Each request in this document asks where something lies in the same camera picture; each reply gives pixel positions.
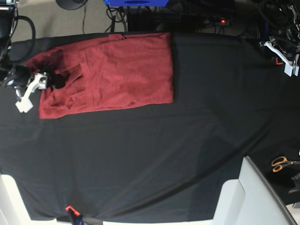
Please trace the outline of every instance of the scissors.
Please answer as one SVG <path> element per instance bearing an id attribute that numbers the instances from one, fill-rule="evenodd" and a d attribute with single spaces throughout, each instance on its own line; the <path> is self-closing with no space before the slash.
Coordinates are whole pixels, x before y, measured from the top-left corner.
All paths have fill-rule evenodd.
<path id="1" fill-rule="evenodd" d="M 273 167 L 272 170 L 274 173 L 276 173 L 289 165 L 297 165 L 297 164 L 300 164 L 300 161 L 290 161 L 287 160 L 285 156 L 280 156 L 272 161 L 272 167 Z"/>

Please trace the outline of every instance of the folded red garment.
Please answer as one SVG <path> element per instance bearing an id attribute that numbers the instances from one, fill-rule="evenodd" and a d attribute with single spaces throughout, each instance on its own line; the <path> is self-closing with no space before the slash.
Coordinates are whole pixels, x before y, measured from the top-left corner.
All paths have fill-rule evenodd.
<path id="1" fill-rule="evenodd" d="M 41 119 L 173 102 L 169 33 L 111 34 L 56 47 L 26 65 L 36 72 L 48 65 L 66 79 L 65 87 L 42 91 Z"/>

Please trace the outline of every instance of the red cloth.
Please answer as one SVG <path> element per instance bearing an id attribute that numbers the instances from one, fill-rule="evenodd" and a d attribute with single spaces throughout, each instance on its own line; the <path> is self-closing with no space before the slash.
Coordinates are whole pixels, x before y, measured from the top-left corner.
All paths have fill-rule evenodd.
<path id="1" fill-rule="evenodd" d="M 49 65 L 67 80 L 64 88 L 42 91 L 41 119 L 173 102 L 168 33 L 111 34 L 56 47 L 26 65 Z"/>

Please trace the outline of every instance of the blue container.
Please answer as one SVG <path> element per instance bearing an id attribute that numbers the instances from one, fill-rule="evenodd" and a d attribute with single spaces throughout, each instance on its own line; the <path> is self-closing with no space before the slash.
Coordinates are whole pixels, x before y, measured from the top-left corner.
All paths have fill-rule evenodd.
<path id="1" fill-rule="evenodd" d="M 105 0 L 111 7 L 119 6 L 166 6 L 169 0 Z"/>

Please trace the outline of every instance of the black tablecloth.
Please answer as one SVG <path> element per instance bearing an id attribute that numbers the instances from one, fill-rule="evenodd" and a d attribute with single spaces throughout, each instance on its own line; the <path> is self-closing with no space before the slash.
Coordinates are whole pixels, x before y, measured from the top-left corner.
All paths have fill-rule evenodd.
<path id="1" fill-rule="evenodd" d="M 104 34 L 37 40 L 34 54 Z M 28 42 L 13 44 L 11 57 Z M 0 90 L 0 168 L 14 177 L 32 219 L 86 216 L 115 222 L 212 219 L 223 183 L 250 155 L 285 203 L 297 167 L 272 174 L 281 154 L 300 150 L 299 78 L 239 38 L 173 37 L 176 101 L 169 105 L 39 120 Z"/>

